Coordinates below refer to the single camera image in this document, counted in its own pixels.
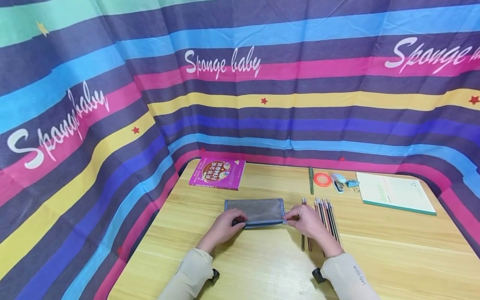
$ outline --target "gray mesh pencil case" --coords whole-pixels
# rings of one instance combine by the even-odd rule
[[[225,200],[225,210],[237,208],[247,215],[245,228],[285,223],[283,199]]]

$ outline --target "light blue stripe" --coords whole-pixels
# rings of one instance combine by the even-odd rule
[[[108,46],[61,64],[39,81],[0,97],[0,134],[57,104],[72,86],[123,64],[116,47]]]
[[[113,216],[113,219],[108,226],[107,232],[105,233],[105,236],[103,237],[99,247],[75,278],[75,280],[70,284],[65,294],[63,294],[62,299],[71,300],[80,298],[86,285],[90,279],[92,279],[93,275],[110,252],[110,249],[113,246],[113,241],[128,213],[133,209],[133,206],[144,194],[157,187],[165,171],[167,171],[167,169],[172,165],[173,161],[171,156],[166,157],[160,163],[160,165],[158,165],[158,168],[151,177],[137,184],[127,195],[127,197],[125,197],[125,200],[122,202],[117,212]]]
[[[183,30],[169,36],[119,41],[115,46],[66,62],[46,78],[0,97],[0,134],[40,115],[59,102],[67,89],[118,67],[122,60],[163,56],[187,48],[235,48],[368,36],[480,31],[479,14],[480,4],[474,4],[236,28]]]
[[[209,136],[201,133],[185,135],[168,146],[170,153],[190,143],[220,144],[230,146],[248,146],[272,148],[281,150],[317,150],[317,151],[349,151],[385,156],[429,155],[452,164],[463,175],[463,182],[480,198],[480,175],[477,166],[461,152],[446,147],[428,144],[414,144],[411,146],[391,146],[381,144],[359,143],[349,141],[293,141],[273,140],[263,138],[234,138],[223,136]]]

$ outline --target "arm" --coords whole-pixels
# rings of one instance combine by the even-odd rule
[[[158,300],[192,300],[197,297],[205,281],[213,276],[212,259],[203,250],[190,250]]]
[[[232,226],[232,221],[240,222]],[[212,256],[216,245],[231,239],[245,227],[247,217],[238,209],[230,209],[219,215],[197,247],[183,258],[179,270],[167,284],[158,300],[193,300],[205,281],[213,277]]]
[[[322,248],[327,258],[321,269],[322,276],[330,281],[340,300],[380,299],[368,284],[355,259],[343,252],[313,208],[307,205],[294,206],[284,218],[290,226],[314,239]]]

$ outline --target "striped backdrop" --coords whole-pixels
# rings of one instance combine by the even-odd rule
[[[480,0],[0,0],[0,298],[105,299],[212,155],[425,180],[480,254]]]

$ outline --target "person's left hand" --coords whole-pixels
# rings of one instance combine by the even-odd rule
[[[239,223],[232,226],[233,220]],[[247,216],[236,208],[221,213],[196,248],[208,253],[212,252],[216,245],[231,239],[235,233],[244,228],[245,221],[247,221]]]

